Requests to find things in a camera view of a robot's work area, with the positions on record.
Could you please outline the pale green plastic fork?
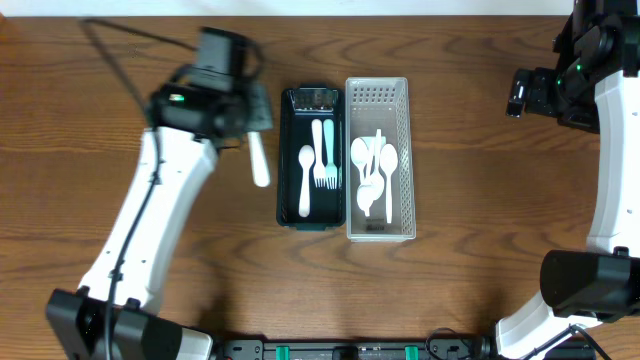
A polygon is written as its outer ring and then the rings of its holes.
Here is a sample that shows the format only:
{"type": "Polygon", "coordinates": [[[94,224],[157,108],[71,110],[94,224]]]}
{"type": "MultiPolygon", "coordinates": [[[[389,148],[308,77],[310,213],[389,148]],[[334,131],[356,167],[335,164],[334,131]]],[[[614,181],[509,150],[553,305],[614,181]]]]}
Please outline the pale green plastic fork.
{"type": "Polygon", "coordinates": [[[326,182],[327,188],[330,190],[337,189],[337,177],[338,171],[334,163],[334,148],[335,148],[335,127],[332,119],[326,119],[323,122],[324,138],[326,142],[326,182]]]}

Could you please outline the white horizontal plastic fork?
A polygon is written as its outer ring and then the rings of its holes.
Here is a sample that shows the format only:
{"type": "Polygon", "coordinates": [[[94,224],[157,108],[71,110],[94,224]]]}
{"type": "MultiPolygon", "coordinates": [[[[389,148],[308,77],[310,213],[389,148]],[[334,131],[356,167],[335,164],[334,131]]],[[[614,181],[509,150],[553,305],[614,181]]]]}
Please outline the white horizontal plastic fork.
{"type": "Polygon", "coordinates": [[[257,187],[267,187],[271,183],[266,154],[259,132],[248,132],[250,161],[254,184],[257,187]]]}

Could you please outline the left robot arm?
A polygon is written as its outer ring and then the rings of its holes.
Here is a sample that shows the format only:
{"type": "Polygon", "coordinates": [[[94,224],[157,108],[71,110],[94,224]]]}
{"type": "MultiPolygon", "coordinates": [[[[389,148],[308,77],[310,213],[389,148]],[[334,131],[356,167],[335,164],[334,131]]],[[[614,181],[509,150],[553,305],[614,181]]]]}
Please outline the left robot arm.
{"type": "Polygon", "coordinates": [[[196,60],[148,100],[134,178],[112,231],[75,291],[53,291],[47,320],[70,359],[220,359],[214,335],[159,315],[176,245],[225,149],[247,143],[254,183],[270,184],[261,134],[273,117],[253,40],[203,28],[196,60]]]}

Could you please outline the white plastic spoon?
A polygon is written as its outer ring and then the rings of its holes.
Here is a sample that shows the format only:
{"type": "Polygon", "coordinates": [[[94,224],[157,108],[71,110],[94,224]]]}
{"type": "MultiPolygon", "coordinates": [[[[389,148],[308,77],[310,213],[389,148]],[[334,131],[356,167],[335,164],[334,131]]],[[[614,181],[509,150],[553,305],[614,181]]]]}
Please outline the white plastic spoon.
{"type": "Polygon", "coordinates": [[[310,214],[310,169],[315,162],[314,150],[310,145],[301,147],[298,155],[299,165],[302,169],[301,191],[298,213],[306,218],[310,214]]]}

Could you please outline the white plastic utensil handle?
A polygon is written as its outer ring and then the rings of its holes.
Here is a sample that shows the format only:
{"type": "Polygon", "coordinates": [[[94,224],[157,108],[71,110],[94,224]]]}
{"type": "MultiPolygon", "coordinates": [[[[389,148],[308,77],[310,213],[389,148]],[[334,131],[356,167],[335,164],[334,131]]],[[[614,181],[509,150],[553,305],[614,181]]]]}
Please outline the white plastic utensil handle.
{"type": "Polygon", "coordinates": [[[370,176],[372,185],[372,199],[378,200],[384,191],[384,178],[380,173],[380,153],[381,153],[382,134],[381,130],[376,130],[374,140],[374,167],[370,176]]]}

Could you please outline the white spoon bowl down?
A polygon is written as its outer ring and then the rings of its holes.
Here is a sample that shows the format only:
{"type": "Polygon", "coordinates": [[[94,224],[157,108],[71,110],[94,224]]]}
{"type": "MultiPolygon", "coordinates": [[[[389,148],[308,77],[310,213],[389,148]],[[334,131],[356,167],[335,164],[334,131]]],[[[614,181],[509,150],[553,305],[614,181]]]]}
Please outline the white spoon bowl down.
{"type": "Polygon", "coordinates": [[[363,179],[357,190],[357,204],[358,207],[364,212],[366,217],[370,216],[370,208],[376,199],[377,185],[371,178],[371,167],[374,159],[374,150],[368,151],[363,179]]]}

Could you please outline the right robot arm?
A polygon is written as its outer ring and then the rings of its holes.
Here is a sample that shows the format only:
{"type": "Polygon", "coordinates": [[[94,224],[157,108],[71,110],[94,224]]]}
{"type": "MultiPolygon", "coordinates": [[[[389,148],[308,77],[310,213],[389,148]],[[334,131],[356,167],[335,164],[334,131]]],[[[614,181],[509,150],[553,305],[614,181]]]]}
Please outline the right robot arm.
{"type": "Polygon", "coordinates": [[[607,358],[591,329],[639,314],[639,3],[576,1],[554,66],[515,71],[507,115],[535,114],[597,138],[581,250],[554,249],[537,292],[498,320],[499,359],[607,358]]]}

